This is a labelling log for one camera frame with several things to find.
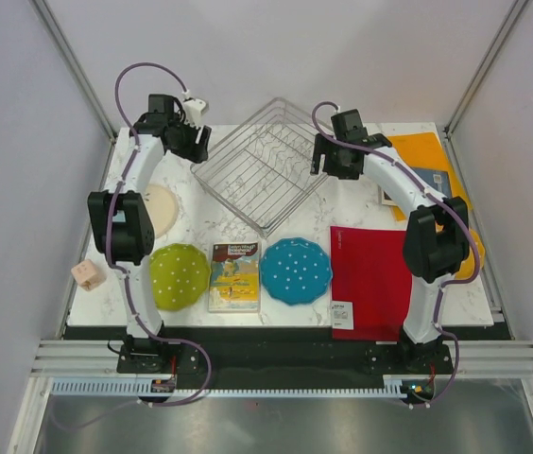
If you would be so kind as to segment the wire dish rack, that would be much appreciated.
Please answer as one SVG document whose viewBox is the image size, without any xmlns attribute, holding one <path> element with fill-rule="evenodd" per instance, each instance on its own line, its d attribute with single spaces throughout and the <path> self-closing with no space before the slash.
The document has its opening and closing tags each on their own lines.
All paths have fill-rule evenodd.
<svg viewBox="0 0 533 454">
<path fill-rule="evenodd" d="M 266 238 L 327 179 L 311 173 L 315 135 L 311 114 L 275 97 L 210 146 L 191 166 L 206 193 Z"/>
</svg>

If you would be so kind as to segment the blue polka dot plate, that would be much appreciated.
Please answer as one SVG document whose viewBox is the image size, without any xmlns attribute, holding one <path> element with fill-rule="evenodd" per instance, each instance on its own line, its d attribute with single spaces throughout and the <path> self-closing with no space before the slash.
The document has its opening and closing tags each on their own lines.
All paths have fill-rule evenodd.
<svg viewBox="0 0 533 454">
<path fill-rule="evenodd" d="M 283 238 L 266 248 L 259 262 L 267 294 L 288 306 L 311 305 L 333 279 L 330 256 L 302 237 Z"/>
</svg>

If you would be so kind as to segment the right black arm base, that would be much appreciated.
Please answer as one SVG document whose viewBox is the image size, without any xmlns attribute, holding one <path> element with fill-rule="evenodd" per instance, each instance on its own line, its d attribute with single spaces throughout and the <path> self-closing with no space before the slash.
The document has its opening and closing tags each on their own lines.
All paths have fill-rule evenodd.
<svg viewBox="0 0 533 454">
<path fill-rule="evenodd" d="M 447 375 L 453 371 L 449 347 L 442 340 L 372 343 L 366 350 L 367 370 L 376 375 Z"/>
</svg>

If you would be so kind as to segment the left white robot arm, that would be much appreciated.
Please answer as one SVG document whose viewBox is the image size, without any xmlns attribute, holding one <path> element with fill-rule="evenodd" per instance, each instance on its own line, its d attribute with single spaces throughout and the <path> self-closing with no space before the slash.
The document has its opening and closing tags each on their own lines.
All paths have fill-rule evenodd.
<svg viewBox="0 0 533 454">
<path fill-rule="evenodd" d="M 119 281 L 127 312 L 126 349 L 151 372 L 171 361 L 163 320 L 155 305 L 149 256 L 155 231 L 144 194 L 157 164 L 170 152 L 194 164 L 208 158 L 212 129 L 204 124 L 208 102 L 151 95 L 147 112 L 124 136 L 127 161 L 119 177 L 89 194 L 88 212 L 96 249 Z"/>
</svg>

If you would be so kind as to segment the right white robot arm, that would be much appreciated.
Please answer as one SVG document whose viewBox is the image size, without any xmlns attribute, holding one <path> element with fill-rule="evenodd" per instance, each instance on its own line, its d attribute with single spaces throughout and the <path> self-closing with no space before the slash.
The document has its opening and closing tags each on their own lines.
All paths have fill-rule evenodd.
<svg viewBox="0 0 533 454">
<path fill-rule="evenodd" d="M 448 197 L 413 170 L 382 133 L 370 134 L 356 110 L 341 111 L 334 102 L 317 107 L 335 108 L 333 131 L 326 132 L 311 113 L 317 133 L 311 173 L 356 181 L 365 175 L 376 182 L 404 213 L 407 224 L 403 259 L 412 275 L 408 313 L 397 348 L 397 360 L 406 371 L 420 371 L 431 360 L 429 344 L 443 335 L 439 314 L 446 287 L 458 284 L 456 274 L 475 248 L 469 230 L 468 205 Z"/>
</svg>

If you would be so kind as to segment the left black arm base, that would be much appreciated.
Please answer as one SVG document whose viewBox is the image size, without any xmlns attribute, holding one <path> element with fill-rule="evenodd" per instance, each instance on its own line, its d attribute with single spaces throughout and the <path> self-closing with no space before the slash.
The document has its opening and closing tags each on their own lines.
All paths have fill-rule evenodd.
<svg viewBox="0 0 533 454">
<path fill-rule="evenodd" d="M 198 375 L 207 372 L 207 362 L 199 350 L 191 345 L 126 335 L 119 350 L 116 372 L 136 375 Z"/>
</svg>

